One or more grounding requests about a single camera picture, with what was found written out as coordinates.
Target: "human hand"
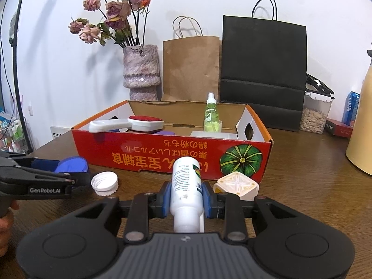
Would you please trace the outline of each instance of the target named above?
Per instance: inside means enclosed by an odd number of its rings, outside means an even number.
[[[10,207],[13,210],[18,210],[19,206],[16,201],[13,201],[10,204]],[[10,229],[13,225],[14,217],[13,212],[11,210],[5,215],[5,217],[0,218],[0,257],[4,256],[6,251],[8,250],[8,242],[10,239]]]

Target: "white handle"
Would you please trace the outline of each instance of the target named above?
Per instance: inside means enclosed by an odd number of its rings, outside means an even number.
[[[127,119],[94,120],[89,123],[89,132],[98,133],[131,127],[132,123],[129,123]]]

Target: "red box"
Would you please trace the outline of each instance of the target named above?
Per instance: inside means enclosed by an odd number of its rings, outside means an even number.
[[[338,120],[327,119],[325,122],[324,130],[328,131],[332,135],[349,138],[353,132],[353,127],[343,124]]]
[[[205,105],[189,101],[123,101],[76,125],[72,133],[79,155],[90,164],[172,173],[177,158],[192,156],[199,161],[203,179],[218,180],[240,171],[261,182],[273,140],[257,114],[248,105],[218,103],[222,132],[235,133],[238,140],[191,137],[192,131],[203,130]],[[176,135],[88,131],[92,120],[114,116],[125,119],[131,115],[161,118],[164,130]]]

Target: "white square container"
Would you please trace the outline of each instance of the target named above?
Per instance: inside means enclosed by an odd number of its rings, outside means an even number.
[[[236,194],[241,200],[253,201],[258,194],[258,183],[240,172],[232,172],[213,186],[215,193],[228,192]]]

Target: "screw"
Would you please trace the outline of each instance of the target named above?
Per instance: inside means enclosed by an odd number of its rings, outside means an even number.
[[[227,238],[231,241],[242,241],[246,238],[246,235],[242,232],[230,232],[227,234]]]
[[[125,235],[125,238],[129,241],[140,241],[145,237],[145,235],[141,232],[132,231]]]

